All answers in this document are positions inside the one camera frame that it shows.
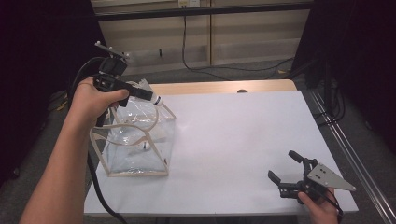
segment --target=white table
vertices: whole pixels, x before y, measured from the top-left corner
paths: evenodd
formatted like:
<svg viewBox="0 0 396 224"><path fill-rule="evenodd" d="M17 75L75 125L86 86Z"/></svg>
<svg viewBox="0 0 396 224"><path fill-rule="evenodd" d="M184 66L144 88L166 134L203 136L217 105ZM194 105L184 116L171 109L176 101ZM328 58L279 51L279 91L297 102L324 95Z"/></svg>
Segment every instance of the white table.
<svg viewBox="0 0 396 224"><path fill-rule="evenodd" d="M107 177L99 183L109 206L124 216L250 216L305 213L281 199L267 177L297 182L303 166L295 150L340 175L299 91L164 95L177 115L169 176ZM337 190L345 212L358 211L349 191ZM85 214L109 217L93 186Z"/></svg>

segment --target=hand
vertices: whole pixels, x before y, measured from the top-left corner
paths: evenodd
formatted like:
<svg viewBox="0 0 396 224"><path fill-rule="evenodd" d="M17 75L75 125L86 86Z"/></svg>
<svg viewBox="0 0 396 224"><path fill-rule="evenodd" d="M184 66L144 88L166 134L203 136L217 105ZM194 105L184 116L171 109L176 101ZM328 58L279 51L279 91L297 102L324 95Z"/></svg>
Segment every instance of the hand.
<svg viewBox="0 0 396 224"><path fill-rule="evenodd" d="M92 128L97 118L110 106L129 96L127 90L101 92L92 85L92 82L92 77L79 82L67 115L68 122Z"/></svg>
<svg viewBox="0 0 396 224"><path fill-rule="evenodd" d="M334 197L330 194L334 194L334 189L330 189L326 192L326 196L335 201ZM298 197L308 207L311 216L312 224L337 224L337 210L334 206L323 199L319 199L317 202L313 202L308 195L304 192L299 192Z"/></svg>

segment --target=black device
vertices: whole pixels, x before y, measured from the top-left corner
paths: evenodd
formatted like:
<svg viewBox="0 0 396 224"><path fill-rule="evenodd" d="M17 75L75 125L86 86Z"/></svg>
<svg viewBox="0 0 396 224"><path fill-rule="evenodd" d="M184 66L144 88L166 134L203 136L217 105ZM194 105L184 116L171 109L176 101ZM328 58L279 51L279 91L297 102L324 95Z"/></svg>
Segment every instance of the black device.
<svg viewBox="0 0 396 224"><path fill-rule="evenodd" d="M117 91L125 89L129 92L129 96L150 101L153 96L152 91L138 88L134 85L117 79L117 77L121 76L128 66L127 63L124 61L128 58L128 56L124 55L123 53L118 53L113 49L107 48L101 45L100 42L97 42L95 45L101 49L106 50L110 54L110 57L102 60L102 63L99 67L99 74L94 76L93 78L93 86L96 87L96 89L99 91ZM128 98L129 97L119 101L120 106L127 106ZM97 119L97 127L103 126L106 119L106 114L107 112L103 113Z"/></svg>
<svg viewBox="0 0 396 224"><path fill-rule="evenodd" d="M302 157L297 152L290 150L289 156L292 157L298 163L303 163L304 173L303 180L297 183L281 183L281 180L271 170L268 171L268 177L277 185L280 192L281 198L292 198L297 199L297 202L303 204L298 197L298 193L305 192L312 201L317 201L319 198L326 200L332 206L338 210L338 223L341 222L344 212L337 202L335 196L335 202L326 196L327 188L335 189L346 189L355 191L356 188L346 182L341 176L337 175L334 171L329 169L323 163L318 163L316 159L310 160Z"/></svg>
<svg viewBox="0 0 396 224"><path fill-rule="evenodd" d="M281 183L281 180L272 171L268 171L268 177L278 186L281 198L292 198L297 199L297 202L303 204L298 197L298 192L305 192L313 201L320 198L320 194L325 194L327 188L321 186L317 182L308 178L308 174L318 165L316 159L309 160L303 158L295 151L289 151L289 156L292 157L298 163L303 163L304 173L303 180L298 181L295 184L292 183Z"/></svg>

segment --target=electrical outlet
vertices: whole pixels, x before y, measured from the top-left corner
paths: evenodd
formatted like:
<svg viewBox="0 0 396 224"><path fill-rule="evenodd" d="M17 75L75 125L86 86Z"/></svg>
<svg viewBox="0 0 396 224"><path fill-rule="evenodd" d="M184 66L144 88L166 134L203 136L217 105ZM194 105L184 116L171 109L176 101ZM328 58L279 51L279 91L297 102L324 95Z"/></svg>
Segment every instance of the electrical outlet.
<svg viewBox="0 0 396 224"><path fill-rule="evenodd" d="M189 6L189 0L178 0L179 8L188 7L188 6Z"/></svg>
<svg viewBox="0 0 396 224"><path fill-rule="evenodd" d="M201 0L190 0L189 7L200 7Z"/></svg>

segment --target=white wall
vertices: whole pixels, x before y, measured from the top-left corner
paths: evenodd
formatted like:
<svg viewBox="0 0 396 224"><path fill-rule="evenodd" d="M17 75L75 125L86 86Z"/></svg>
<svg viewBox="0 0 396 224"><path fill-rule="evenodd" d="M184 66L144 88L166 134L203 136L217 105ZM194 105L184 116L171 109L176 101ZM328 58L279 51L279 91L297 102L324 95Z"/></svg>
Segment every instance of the white wall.
<svg viewBox="0 0 396 224"><path fill-rule="evenodd" d="M177 7L177 1L152 1L162 2L95 7L94 10L101 13ZM209 2L202 0L201 7L209 6ZM281 2L285 1L212 0L212 5L219 7ZM211 18L188 17L186 61L190 66L199 66L292 57L297 49L308 12L296 10L213 15ZM100 26L109 46L132 53L132 68L127 71L131 74L183 67L183 18L101 21ZM162 57L159 56L159 49L163 52Z"/></svg>

